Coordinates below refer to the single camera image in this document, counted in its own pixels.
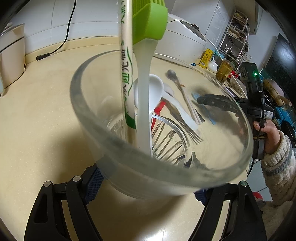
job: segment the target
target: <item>glass bowl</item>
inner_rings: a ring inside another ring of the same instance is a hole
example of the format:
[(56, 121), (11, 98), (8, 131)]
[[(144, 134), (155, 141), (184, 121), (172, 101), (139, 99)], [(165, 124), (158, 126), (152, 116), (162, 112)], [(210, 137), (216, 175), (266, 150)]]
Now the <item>glass bowl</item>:
[[(133, 69), (136, 79), (135, 64)], [(204, 119), (198, 130), (192, 132), (182, 125), (172, 106), (167, 104), (160, 112), (160, 116), (181, 128), (188, 140), (186, 157), (181, 165), (142, 153), (110, 128), (110, 123), (123, 113), (119, 50), (88, 59), (72, 78), (71, 102), (93, 157), (112, 186), (131, 197), (152, 199), (183, 195), (222, 185), (241, 174), (252, 155), (253, 136), (248, 120), (221, 85), (189, 64), (155, 54), (150, 73), (159, 76), (172, 88), (175, 99), (189, 115), (179, 88), (166, 75), (169, 69), (175, 71), (186, 87), (193, 107)], [(236, 111), (198, 104), (192, 93), (224, 96)], [(194, 140), (195, 134), (202, 141)]]

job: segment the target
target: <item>red handle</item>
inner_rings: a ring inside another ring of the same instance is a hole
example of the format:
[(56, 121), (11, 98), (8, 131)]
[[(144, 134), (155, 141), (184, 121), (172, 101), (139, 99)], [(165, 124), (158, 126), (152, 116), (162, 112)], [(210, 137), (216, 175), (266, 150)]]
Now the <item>red handle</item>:
[[(154, 109), (154, 112), (157, 114), (157, 115), (160, 115), (160, 112), (161, 110), (163, 109), (163, 107), (165, 106), (165, 101), (160, 101), (158, 106)], [(151, 130), (153, 130), (153, 127), (155, 125), (155, 122), (156, 122), (156, 119), (155, 118), (152, 118), (152, 124), (151, 124)]]

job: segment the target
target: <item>green spatula head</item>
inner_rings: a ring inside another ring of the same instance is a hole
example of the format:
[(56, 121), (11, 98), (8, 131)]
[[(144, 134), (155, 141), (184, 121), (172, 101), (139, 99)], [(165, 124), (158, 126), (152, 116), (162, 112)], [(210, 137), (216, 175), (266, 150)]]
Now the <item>green spatula head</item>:
[(133, 44), (161, 40), (168, 20), (164, 0), (133, 0)]

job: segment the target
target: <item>glass cup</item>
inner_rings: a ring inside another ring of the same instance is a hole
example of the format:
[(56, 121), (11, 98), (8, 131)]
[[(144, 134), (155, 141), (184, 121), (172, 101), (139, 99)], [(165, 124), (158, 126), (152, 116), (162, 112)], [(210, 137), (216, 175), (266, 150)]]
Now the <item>glass cup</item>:
[(222, 85), (227, 80), (228, 76), (234, 69), (234, 64), (231, 63), (226, 58), (223, 59), (222, 64), (220, 65), (217, 74), (216, 74), (216, 80)]

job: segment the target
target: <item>white appliance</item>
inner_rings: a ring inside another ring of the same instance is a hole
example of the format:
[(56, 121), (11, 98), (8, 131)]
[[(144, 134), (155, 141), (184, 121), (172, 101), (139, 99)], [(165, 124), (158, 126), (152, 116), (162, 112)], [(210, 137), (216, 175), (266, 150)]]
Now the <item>white appliance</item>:
[(155, 52), (192, 64), (201, 57), (205, 46), (206, 39), (196, 25), (176, 15), (168, 14), (165, 34), (158, 41)]
[(8, 25), (0, 34), (0, 76), (6, 88), (25, 71), (24, 24)]

